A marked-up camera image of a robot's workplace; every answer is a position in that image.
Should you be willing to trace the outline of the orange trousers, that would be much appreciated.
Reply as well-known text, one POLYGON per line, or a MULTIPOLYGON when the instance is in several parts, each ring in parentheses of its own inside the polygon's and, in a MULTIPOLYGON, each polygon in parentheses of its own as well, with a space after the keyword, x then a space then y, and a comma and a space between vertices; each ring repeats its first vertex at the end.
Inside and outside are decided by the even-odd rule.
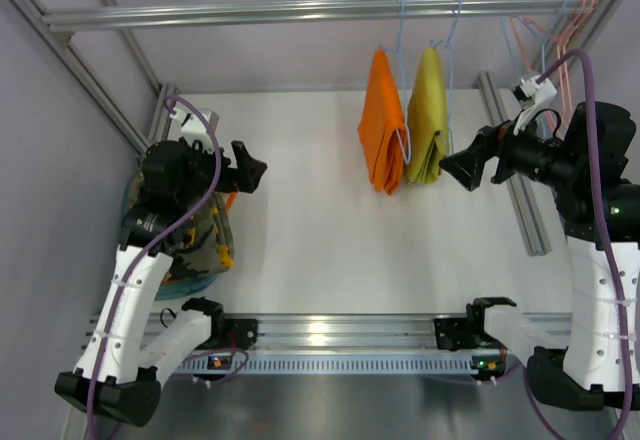
POLYGON ((400 186, 407 143, 404 113, 386 52, 372 59, 358 136, 369 182, 378 193, 392 195, 400 186))

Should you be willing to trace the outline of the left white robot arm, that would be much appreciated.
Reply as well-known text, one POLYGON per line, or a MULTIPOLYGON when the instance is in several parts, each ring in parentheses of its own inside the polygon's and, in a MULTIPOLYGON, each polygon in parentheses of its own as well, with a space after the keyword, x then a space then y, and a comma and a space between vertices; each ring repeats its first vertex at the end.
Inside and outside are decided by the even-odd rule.
POLYGON ((196 350, 239 352, 223 306, 187 300, 154 340, 143 337, 162 283, 209 276, 220 256, 224 195, 252 194, 267 170, 243 142, 233 158, 201 141, 153 144, 126 190, 115 269, 105 303, 76 366, 54 391, 88 418, 143 427, 167 380, 196 350))

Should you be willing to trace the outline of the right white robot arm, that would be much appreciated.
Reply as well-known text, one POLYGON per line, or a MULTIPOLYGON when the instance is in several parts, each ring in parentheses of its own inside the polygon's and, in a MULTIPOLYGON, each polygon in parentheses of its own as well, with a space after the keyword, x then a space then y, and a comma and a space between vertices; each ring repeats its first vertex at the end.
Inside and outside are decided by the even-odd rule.
POLYGON ((636 313, 639 284, 639 187, 623 178, 626 150, 636 125, 617 105, 595 105, 604 219, 616 265, 611 267, 597 230, 591 196, 586 106, 580 104, 564 138, 541 139, 530 124, 517 133, 512 121, 480 129, 471 145, 443 159, 441 168, 466 190, 481 182, 484 165, 497 158, 492 183, 515 174, 550 187, 564 222, 572 266, 571 332, 567 344, 536 326, 506 297, 477 298, 467 306, 478 335, 497 341, 526 367, 539 402, 572 411, 620 409, 624 395, 639 408, 635 328, 619 327, 636 313))

